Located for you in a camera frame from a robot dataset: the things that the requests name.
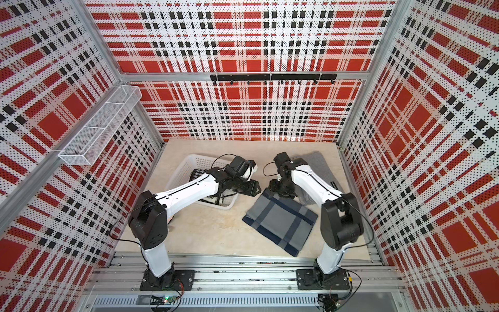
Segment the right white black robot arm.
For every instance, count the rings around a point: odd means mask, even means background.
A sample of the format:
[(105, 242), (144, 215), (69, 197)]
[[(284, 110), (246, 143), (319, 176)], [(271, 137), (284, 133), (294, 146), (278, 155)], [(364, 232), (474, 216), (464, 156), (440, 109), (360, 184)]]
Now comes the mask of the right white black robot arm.
[(363, 215), (356, 197), (327, 184), (302, 158), (291, 159), (281, 152), (274, 157), (278, 177), (271, 180), (270, 191), (282, 198), (297, 196), (300, 187), (321, 208), (320, 231), (324, 240), (322, 253), (316, 259), (322, 275), (335, 274), (346, 251), (364, 234)]

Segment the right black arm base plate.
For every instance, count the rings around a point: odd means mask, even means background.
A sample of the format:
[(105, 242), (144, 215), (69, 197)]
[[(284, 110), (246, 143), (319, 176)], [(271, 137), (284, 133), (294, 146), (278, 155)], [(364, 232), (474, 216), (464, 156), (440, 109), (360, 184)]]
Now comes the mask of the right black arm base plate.
[(347, 291), (350, 289), (348, 274), (343, 269), (331, 274), (323, 274), (317, 269), (298, 269), (296, 281), (299, 290)]

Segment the white plastic basket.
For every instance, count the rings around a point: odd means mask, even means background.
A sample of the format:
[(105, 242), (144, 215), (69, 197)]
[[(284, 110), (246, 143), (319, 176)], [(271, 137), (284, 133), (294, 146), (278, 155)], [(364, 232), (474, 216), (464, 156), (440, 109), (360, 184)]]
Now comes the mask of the white plastic basket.
[[(234, 157), (227, 158), (221, 157), (219, 159), (215, 159), (214, 157), (208, 157), (204, 155), (198, 154), (190, 154), (184, 158), (178, 168), (175, 170), (170, 180), (166, 184), (166, 189), (170, 190), (172, 188), (179, 187), (184, 185), (198, 177), (200, 177), (204, 171), (214, 168), (224, 166), (230, 164)], [(220, 197), (217, 196), (208, 196), (200, 201), (197, 201), (197, 204), (204, 205), (214, 209), (220, 210), (230, 210), (236, 202), (238, 195), (233, 191), (224, 191)]]

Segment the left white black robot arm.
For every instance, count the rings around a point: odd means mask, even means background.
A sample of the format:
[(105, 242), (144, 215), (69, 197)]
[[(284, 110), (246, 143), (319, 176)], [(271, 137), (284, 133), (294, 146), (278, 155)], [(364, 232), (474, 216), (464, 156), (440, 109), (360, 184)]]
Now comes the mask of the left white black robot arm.
[(180, 210), (209, 196), (224, 191), (255, 197), (261, 193), (259, 182), (252, 179), (257, 171), (256, 162), (240, 156), (220, 168), (212, 167), (196, 179), (157, 194), (143, 192), (136, 201), (128, 219), (128, 226), (138, 240), (148, 271), (162, 278), (173, 271), (165, 240), (168, 221)]

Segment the blue grey plaid scarf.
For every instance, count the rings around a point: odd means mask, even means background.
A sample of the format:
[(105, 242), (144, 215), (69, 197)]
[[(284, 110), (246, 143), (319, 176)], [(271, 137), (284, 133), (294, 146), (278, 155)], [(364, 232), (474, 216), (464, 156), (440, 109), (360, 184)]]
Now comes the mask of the blue grey plaid scarf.
[(318, 215), (304, 205), (265, 189), (242, 221), (292, 257), (303, 249)]

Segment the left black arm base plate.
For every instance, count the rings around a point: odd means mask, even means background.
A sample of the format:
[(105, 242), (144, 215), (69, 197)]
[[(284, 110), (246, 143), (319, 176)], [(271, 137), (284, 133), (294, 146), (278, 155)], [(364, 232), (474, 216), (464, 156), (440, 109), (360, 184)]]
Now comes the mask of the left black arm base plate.
[(170, 269), (161, 277), (153, 275), (152, 271), (146, 269), (140, 285), (141, 291), (191, 291), (194, 282), (195, 270)]

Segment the black white houndstooth scarf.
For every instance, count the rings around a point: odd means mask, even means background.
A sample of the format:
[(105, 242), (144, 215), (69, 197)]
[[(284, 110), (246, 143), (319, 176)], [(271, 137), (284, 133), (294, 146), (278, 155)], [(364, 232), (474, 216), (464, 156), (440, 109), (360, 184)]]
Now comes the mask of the black white houndstooth scarf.
[(204, 172), (188, 184), (188, 191), (193, 196), (193, 203), (221, 205), (224, 191), (220, 182), (212, 174)]

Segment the grey knit scarf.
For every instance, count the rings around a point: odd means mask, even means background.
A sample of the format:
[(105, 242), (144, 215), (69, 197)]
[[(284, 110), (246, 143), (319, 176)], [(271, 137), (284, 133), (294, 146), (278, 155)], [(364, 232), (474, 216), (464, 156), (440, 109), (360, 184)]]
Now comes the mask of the grey knit scarf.
[[(308, 154), (301, 154), (301, 155), (292, 156), (292, 159), (298, 159), (298, 158), (301, 158), (305, 162), (307, 162), (308, 165), (311, 167), (311, 169), (321, 179), (323, 179), (326, 183), (328, 183), (329, 186), (332, 186), (333, 188), (336, 188), (337, 190), (344, 192), (344, 189), (341, 187), (339, 180), (333, 174), (333, 172), (329, 168), (324, 156), (319, 151), (314, 151), (314, 152), (308, 153)], [(308, 206), (308, 205), (315, 204), (315, 201), (312, 199), (312, 197), (309, 196), (308, 193), (306, 193), (303, 190), (303, 188), (296, 187), (295, 193), (298, 196), (298, 200), (300, 201), (300, 203), (302, 205)]]

